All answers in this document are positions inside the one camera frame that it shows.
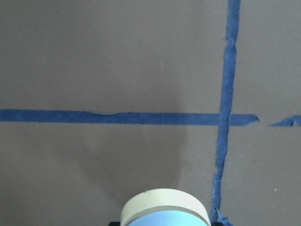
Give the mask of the blue bell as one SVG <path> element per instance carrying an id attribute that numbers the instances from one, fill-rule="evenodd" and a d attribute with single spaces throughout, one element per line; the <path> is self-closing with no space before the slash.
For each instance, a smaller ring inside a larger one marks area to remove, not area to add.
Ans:
<path id="1" fill-rule="evenodd" d="M 180 190 L 158 188 L 142 192 L 123 207 L 122 226 L 209 226 L 204 205 Z"/>

